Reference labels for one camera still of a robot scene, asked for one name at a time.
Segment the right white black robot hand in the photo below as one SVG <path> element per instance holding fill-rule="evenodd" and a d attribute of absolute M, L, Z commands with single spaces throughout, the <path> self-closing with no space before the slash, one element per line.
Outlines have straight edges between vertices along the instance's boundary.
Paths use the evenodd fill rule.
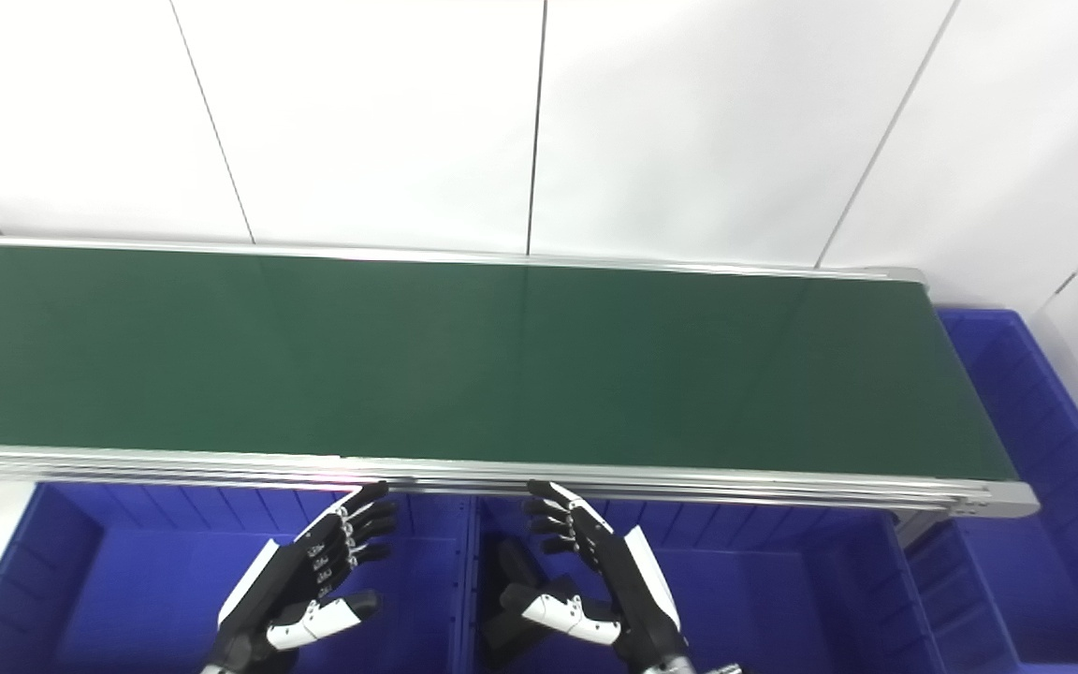
<path fill-rule="evenodd" d="M 641 526 L 612 528 L 581 495 L 547 479 L 526 483 L 528 528 L 543 535 L 547 554 L 573 553 L 610 593 L 606 608 L 581 593 L 506 586 L 500 603 L 523 622 L 610 647 L 630 673 L 693 673 L 675 597 Z"/>

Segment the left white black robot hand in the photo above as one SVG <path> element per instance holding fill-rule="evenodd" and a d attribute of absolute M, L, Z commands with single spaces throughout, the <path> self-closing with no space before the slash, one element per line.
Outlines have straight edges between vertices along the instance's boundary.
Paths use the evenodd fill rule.
<path fill-rule="evenodd" d="M 317 641 L 363 624 L 384 605 L 376 590 L 338 594 L 363 564 L 389 556 L 377 537 L 397 528 L 385 481 L 330 504 L 294 540 L 267 540 L 229 593 L 205 673 L 291 673 Z"/>

